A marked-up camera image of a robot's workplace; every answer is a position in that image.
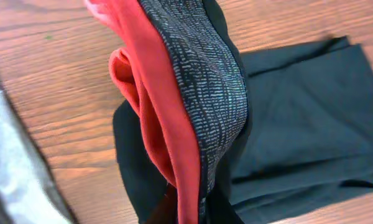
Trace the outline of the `black leggings with red waistband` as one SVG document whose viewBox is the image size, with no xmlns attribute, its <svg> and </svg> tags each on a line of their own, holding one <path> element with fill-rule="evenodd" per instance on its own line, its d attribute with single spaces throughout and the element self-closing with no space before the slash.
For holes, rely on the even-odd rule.
<svg viewBox="0 0 373 224">
<path fill-rule="evenodd" d="M 373 192 L 373 71 L 346 37 L 240 53 L 217 2 L 87 1 L 140 223 L 271 223 Z"/>
</svg>

